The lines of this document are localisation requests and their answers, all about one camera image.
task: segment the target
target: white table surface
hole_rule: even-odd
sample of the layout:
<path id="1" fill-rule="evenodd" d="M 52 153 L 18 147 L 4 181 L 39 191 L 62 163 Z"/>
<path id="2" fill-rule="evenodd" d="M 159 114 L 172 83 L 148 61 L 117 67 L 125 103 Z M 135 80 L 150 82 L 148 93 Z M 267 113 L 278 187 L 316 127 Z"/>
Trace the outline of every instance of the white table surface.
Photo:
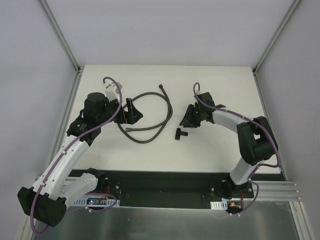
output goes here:
<path id="1" fill-rule="evenodd" d="M 144 92 L 161 93 L 158 86 L 162 84 L 170 98 L 173 116 L 158 138 L 147 144 L 135 143 L 124 136 L 115 123 L 107 124 L 74 169 L 230 172 L 240 159 L 238 137 L 234 132 L 202 122 L 198 128 L 182 128 L 189 135 L 175 140 L 187 106 L 195 102 L 192 90 L 195 82 L 200 83 L 202 93 L 210 92 L 215 104 L 226 105 L 247 117 L 264 115 L 250 67 L 86 65 L 69 124 L 83 109 L 89 93 L 104 93 L 102 79 L 106 76 L 122 84 L 124 98 L 134 98 Z M 158 96 L 144 96 L 134 105 L 143 113 L 143 118 L 133 128 L 153 126 L 166 118 L 167 103 Z M 146 140 L 157 130 L 129 134 Z M 276 158 L 273 156 L 267 163 L 275 164 Z M 279 173 L 279 169 L 261 167 L 258 173 Z"/>

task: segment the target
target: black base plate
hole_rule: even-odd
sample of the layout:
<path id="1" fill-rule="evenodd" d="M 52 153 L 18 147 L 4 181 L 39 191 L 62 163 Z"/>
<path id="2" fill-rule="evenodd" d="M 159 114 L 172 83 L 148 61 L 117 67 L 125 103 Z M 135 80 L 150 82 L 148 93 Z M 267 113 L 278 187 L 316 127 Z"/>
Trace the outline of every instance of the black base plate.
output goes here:
<path id="1" fill-rule="evenodd" d="M 84 170 L 72 170 L 70 177 L 80 177 Z M 212 188 L 226 179 L 227 173 L 106 171 L 109 193 L 120 206 L 146 208 L 210 209 L 210 202 L 220 202 Z M 283 181 L 282 174 L 256 174 L 252 180 Z M 233 195 L 253 198 L 252 186 Z"/>

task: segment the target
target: metal frame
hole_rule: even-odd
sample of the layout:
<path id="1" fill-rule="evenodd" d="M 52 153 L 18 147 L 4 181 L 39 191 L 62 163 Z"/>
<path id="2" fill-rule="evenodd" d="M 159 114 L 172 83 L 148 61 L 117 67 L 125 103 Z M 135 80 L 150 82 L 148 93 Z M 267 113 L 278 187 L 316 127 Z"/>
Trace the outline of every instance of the metal frame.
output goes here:
<path id="1" fill-rule="evenodd" d="M 313 232 L 311 231 L 310 223 L 306 218 L 305 207 L 303 202 L 291 201 L 290 207 L 300 239 L 315 240 L 316 238 Z"/>
<path id="2" fill-rule="evenodd" d="M 77 60 L 76 60 L 74 54 L 72 53 L 72 51 L 71 51 L 71 49 L 70 49 L 70 47 L 69 47 L 69 45 L 63 35 L 63 33 L 57 23 L 57 20 L 56 20 L 54 14 L 52 13 L 47 1 L 46 0 L 37 0 L 37 1 L 40 4 L 40 6 L 44 12 L 44 15 L 46 16 L 47 20 L 49 21 L 49 23 L 52 27 L 52 30 L 54 31 L 54 34 L 56 35 L 56 38 L 60 42 L 61 47 L 63 48 L 65 54 L 69 58 L 74 69 L 76 71 L 80 70 L 80 66 L 78 65 Z"/>
<path id="3" fill-rule="evenodd" d="M 256 67 L 253 69 L 253 73 L 255 75 L 260 70 L 261 66 L 264 64 L 267 56 L 269 55 L 269 53 L 273 49 L 275 43 L 279 39 L 281 33 L 283 32 L 283 30 L 285 29 L 285 27 L 288 24 L 289 20 L 292 18 L 292 16 L 296 12 L 296 10 L 297 10 L 297 8 L 298 8 L 298 6 L 300 5 L 301 2 L 302 2 L 302 0 L 294 0 L 292 2 L 292 4 L 290 5 L 290 7 L 287 10 L 287 12 L 285 13 L 282 21 L 280 22 L 280 25 L 277 27 L 277 29 L 275 30 L 271 40 L 269 41 L 268 45 L 266 46 L 266 48 L 265 48 L 262 56 L 260 57 Z"/>
<path id="4" fill-rule="evenodd" d="M 56 136 L 55 144 L 50 151 L 49 159 L 51 160 L 53 156 L 58 151 L 59 147 L 61 146 L 61 142 L 63 140 L 67 124 L 69 121 L 69 117 L 71 114 L 72 106 L 76 98 L 76 93 L 78 90 L 78 86 L 81 80 L 81 68 L 79 67 L 48 3 L 46 0 L 37 0 L 39 5 L 41 6 L 45 16 L 47 17 L 52 30 L 54 31 L 57 39 L 59 40 L 61 47 L 65 51 L 67 57 L 69 58 L 70 62 L 72 63 L 74 69 L 76 70 L 76 77 L 74 79 L 74 83 L 72 89 L 70 90 L 69 97 L 67 104 L 64 108 L 63 118 L 59 124 L 59 130 Z M 275 43 L 277 42 L 278 38 L 281 36 L 284 28 L 286 27 L 289 20 L 294 15 L 295 11 L 298 9 L 302 0 L 294 0 L 290 5 L 288 11 L 286 12 L 285 16 L 283 17 L 281 23 L 279 24 L 278 28 L 276 29 L 275 33 L 273 34 L 271 40 L 269 41 L 267 47 L 265 48 L 261 58 L 259 59 L 256 67 L 253 69 L 253 75 L 256 82 L 256 87 L 259 93 L 259 97 L 261 100 L 261 105 L 264 111 L 265 116 L 268 118 L 268 110 L 266 108 L 266 104 L 264 98 L 261 94 L 261 90 L 259 87 L 259 83 L 257 80 L 257 72 L 261 69 L 262 65 L 264 64 L 266 58 L 272 51 Z M 74 181 L 77 177 L 68 177 L 65 181 L 66 184 Z M 292 209 L 292 214 L 294 217 L 294 221 L 298 230 L 299 237 L 304 240 L 312 240 L 315 239 L 312 232 L 310 231 L 310 225 L 305 215 L 305 210 L 300 196 L 300 192 L 298 190 L 297 184 L 295 182 L 290 181 L 256 181 L 260 186 L 260 192 L 257 201 L 276 201 L 276 202 L 290 202 L 290 206 Z M 29 217 L 24 216 L 20 231 L 18 232 L 17 239 L 22 240 L 29 240 L 32 236 L 32 231 L 30 228 L 30 220 Z"/>
<path id="5" fill-rule="evenodd" d="M 62 118 L 61 118 L 60 123 L 59 123 L 57 134 L 55 136 L 54 145 L 53 145 L 53 147 L 51 148 L 51 150 L 50 150 L 50 152 L 48 154 L 48 158 L 47 158 L 47 161 L 46 161 L 46 165 L 47 166 L 50 164 L 52 159 L 54 159 L 54 157 L 57 154 L 58 150 L 60 149 L 61 144 L 62 144 L 62 142 L 64 140 L 64 137 L 66 135 L 67 125 L 68 125 L 68 121 L 69 121 L 69 118 L 70 118 L 72 107 L 73 107 L 75 99 L 76 99 L 76 94 L 77 94 L 78 87 L 79 87 L 79 84 L 80 84 L 80 80 L 81 80 L 81 77 L 82 77 L 82 71 L 83 70 L 80 69 L 75 74 L 75 78 L 73 80 L 72 87 L 71 87 L 70 92 L 68 94 L 69 97 L 68 97 L 68 100 L 67 100 L 66 105 L 64 107 L 63 115 L 62 115 Z"/>
<path id="6" fill-rule="evenodd" d="M 78 177 L 68 177 L 64 185 L 69 185 Z M 260 181 L 256 180 L 255 183 L 259 185 L 259 195 L 256 199 L 260 202 L 290 202 L 299 203 L 302 201 L 301 193 L 298 190 L 298 185 L 294 181 Z M 253 185 L 253 191 L 257 191 L 257 187 Z M 78 202 L 75 202 L 73 206 L 79 206 Z"/>
<path id="7" fill-rule="evenodd" d="M 108 179 L 109 193 L 121 201 L 122 207 L 141 208 L 210 209 L 210 202 L 222 200 L 214 189 L 228 175 L 227 172 L 101 171 Z M 69 176 L 79 178 L 83 173 L 85 170 L 75 169 Z M 282 174 L 255 174 L 252 180 L 262 184 L 262 199 L 267 196 L 271 201 L 300 201 L 297 186 L 283 182 Z M 240 200 L 244 193 L 244 198 L 250 200 L 254 190 L 248 184 L 232 197 Z"/>

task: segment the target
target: metal surface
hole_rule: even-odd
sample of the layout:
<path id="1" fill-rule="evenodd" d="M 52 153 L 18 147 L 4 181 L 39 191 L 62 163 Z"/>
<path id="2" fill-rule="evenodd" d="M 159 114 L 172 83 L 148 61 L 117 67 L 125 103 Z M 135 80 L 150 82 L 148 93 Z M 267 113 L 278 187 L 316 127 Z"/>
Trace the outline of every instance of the metal surface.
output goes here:
<path id="1" fill-rule="evenodd" d="M 268 54 L 270 53 L 270 51 L 272 50 L 274 44 L 276 43 L 276 41 L 278 40 L 278 38 L 280 37 L 282 31 L 284 30 L 284 28 L 286 27 L 287 23 L 289 22 L 289 20 L 291 19 L 291 17 L 293 16 L 293 14 L 295 13 L 295 11 L 297 10 L 299 4 L 301 3 L 302 0 L 294 0 L 291 4 L 291 6 L 289 7 L 288 11 L 286 12 L 286 14 L 284 15 L 284 18 L 282 19 L 280 25 L 278 26 L 278 28 L 276 29 L 275 33 L 273 34 L 270 42 L 268 43 L 266 49 L 264 50 L 261 58 L 259 59 L 256 67 L 254 68 L 254 73 L 256 74 L 261 66 L 263 65 L 266 57 L 268 56 Z"/>
<path id="2" fill-rule="evenodd" d="M 302 240 L 315 240 L 315 236 L 310 231 L 310 226 L 307 218 L 305 217 L 304 207 L 302 202 L 290 202 L 293 219 L 300 239 Z"/>
<path id="3" fill-rule="evenodd" d="M 257 201 L 289 202 L 302 201 L 297 184 L 292 181 L 256 181 L 259 184 Z"/>
<path id="4" fill-rule="evenodd" d="M 222 210 L 116 207 L 89 213 L 73 207 L 59 225 L 33 239 L 298 240 L 299 236 L 288 202 L 256 202 L 240 217 Z"/>
<path id="5" fill-rule="evenodd" d="M 63 139 L 65 137 L 67 124 L 68 124 L 69 117 L 70 117 L 70 114 L 71 114 L 72 106 L 74 105 L 74 101 L 75 101 L 75 98 L 76 98 L 76 94 L 77 94 L 77 90 L 78 90 L 79 83 L 80 83 L 80 80 L 81 80 L 81 76 L 82 76 L 81 72 L 77 72 L 76 75 L 75 75 L 75 78 L 74 78 L 74 81 L 73 81 L 73 85 L 72 85 L 72 88 L 70 90 L 70 94 L 69 94 L 69 97 L 68 97 L 68 101 L 67 101 L 67 103 L 65 105 L 65 108 L 64 108 L 64 111 L 63 111 L 64 113 L 63 113 L 62 119 L 61 119 L 60 124 L 59 124 L 59 128 L 58 128 L 58 133 L 57 133 L 57 136 L 56 136 L 55 144 L 54 144 L 52 150 L 50 151 L 50 153 L 48 155 L 47 166 L 49 165 L 51 160 L 57 154 L 59 148 L 61 147 L 62 141 L 63 141 Z"/>
<path id="6" fill-rule="evenodd" d="M 49 21 L 49 23 L 50 23 L 50 25 L 51 25 L 56 37 L 58 38 L 58 40 L 59 40 L 59 42 L 60 42 L 60 44 L 61 44 L 61 46 L 62 46 L 62 48 L 63 48 L 63 50 L 65 52 L 65 54 L 69 58 L 70 62 L 72 63 L 72 65 L 74 67 L 74 69 L 76 71 L 78 71 L 79 70 L 79 65 L 77 63 L 77 60 L 75 59 L 75 56 L 73 55 L 73 53 L 72 53 L 72 51 L 71 51 L 71 49 L 70 49 L 70 47 L 69 47 L 64 35 L 63 35 L 63 33 L 62 33 L 58 23 L 57 23 L 57 20 L 56 20 L 55 16 L 53 15 L 53 13 L 52 13 L 47 1 L 46 0 L 38 0 L 38 2 L 40 4 L 45 16 L 47 17 L 47 19 L 48 19 L 48 21 Z"/>

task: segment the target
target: red wire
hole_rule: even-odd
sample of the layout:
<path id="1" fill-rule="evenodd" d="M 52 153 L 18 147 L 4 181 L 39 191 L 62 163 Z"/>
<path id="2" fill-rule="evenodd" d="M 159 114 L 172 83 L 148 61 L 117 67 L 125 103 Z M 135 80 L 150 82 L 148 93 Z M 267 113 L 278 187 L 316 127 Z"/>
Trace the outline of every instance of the red wire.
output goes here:
<path id="1" fill-rule="evenodd" d="M 241 193 L 241 200 L 240 200 L 240 203 L 242 204 L 242 201 L 244 200 L 244 198 L 245 198 L 245 195 L 244 195 L 244 193 L 242 192 Z"/>
<path id="2" fill-rule="evenodd" d="M 110 191 L 109 186 L 106 186 L 106 188 L 105 188 L 105 194 L 108 194 L 108 193 L 109 193 L 109 191 Z"/>

